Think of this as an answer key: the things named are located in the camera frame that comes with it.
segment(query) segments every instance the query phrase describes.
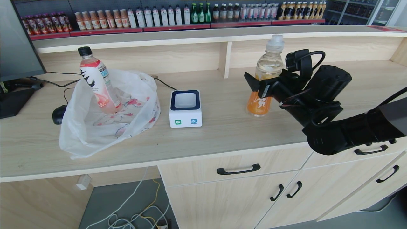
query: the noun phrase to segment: white bottle cap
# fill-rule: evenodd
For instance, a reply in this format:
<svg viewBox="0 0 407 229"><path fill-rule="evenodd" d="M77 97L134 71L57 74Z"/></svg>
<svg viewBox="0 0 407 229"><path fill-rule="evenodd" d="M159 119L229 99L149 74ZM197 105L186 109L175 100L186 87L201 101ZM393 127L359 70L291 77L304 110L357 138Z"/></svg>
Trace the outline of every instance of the white bottle cap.
<svg viewBox="0 0 407 229"><path fill-rule="evenodd" d="M282 51L284 49L283 35L274 34L271 36L271 40L267 42L267 51Z"/></svg>

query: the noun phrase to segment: green bottle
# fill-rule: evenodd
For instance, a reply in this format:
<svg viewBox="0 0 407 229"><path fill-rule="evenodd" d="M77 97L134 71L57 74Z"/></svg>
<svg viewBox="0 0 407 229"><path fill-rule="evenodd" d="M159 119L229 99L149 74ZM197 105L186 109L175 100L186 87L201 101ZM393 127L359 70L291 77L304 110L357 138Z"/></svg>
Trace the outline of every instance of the green bottle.
<svg viewBox="0 0 407 229"><path fill-rule="evenodd" d="M195 3L192 4L191 21L192 24L198 23L197 5Z"/></svg>
<svg viewBox="0 0 407 229"><path fill-rule="evenodd" d="M210 3L206 3L206 13L205 13L205 22L210 23L210 20L212 19L212 15L210 14Z"/></svg>
<svg viewBox="0 0 407 229"><path fill-rule="evenodd" d="M198 20L199 20L200 23L205 23L205 13L204 13L204 8L203 7L204 7L204 5L201 2L199 4L199 13L198 13Z"/></svg>

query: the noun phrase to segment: black bottle cap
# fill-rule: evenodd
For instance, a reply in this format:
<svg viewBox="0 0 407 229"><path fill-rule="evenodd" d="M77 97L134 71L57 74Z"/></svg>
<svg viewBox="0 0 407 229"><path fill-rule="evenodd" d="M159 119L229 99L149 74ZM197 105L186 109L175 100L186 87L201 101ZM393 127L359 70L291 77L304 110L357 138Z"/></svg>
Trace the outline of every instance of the black bottle cap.
<svg viewBox="0 0 407 229"><path fill-rule="evenodd" d="M78 49L78 52L79 52L79 55L81 55L81 56L89 56L92 54L92 50L88 46L80 47Z"/></svg>

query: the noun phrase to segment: wall outlet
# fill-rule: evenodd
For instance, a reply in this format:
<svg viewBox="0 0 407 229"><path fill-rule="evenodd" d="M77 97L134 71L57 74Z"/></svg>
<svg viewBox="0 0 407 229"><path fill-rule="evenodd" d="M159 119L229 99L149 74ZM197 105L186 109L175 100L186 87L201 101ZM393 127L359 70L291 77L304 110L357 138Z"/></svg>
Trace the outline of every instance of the wall outlet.
<svg viewBox="0 0 407 229"><path fill-rule="evenodd" d="M77 186L80 189L85 190L88 188L90 181L91 181L91 178L89 175L87 175L87 174L81 175L81 177L79 177L79 180L77 182Z"/></svg>

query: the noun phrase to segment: bottle cap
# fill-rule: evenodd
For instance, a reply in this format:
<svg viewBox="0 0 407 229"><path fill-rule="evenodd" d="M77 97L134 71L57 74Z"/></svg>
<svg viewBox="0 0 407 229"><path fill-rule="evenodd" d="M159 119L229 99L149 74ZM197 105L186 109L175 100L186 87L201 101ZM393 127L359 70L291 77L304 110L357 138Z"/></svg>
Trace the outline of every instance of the bottle cap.
<svg viewBox="0 0 407 229"><path fill-rule="evenodd" d="M282 51L284 48L283 35L274 34L271 36L271 40L267 42L267 51Z"/></svg>
<svg viewBox="0 0 407 229"><path fill-rule="evenodd" d="M85 47L80 47L78 49L79 55L81 56L89 56L92 54L92 50L90 49L90 47L85 46Z"/></svg>

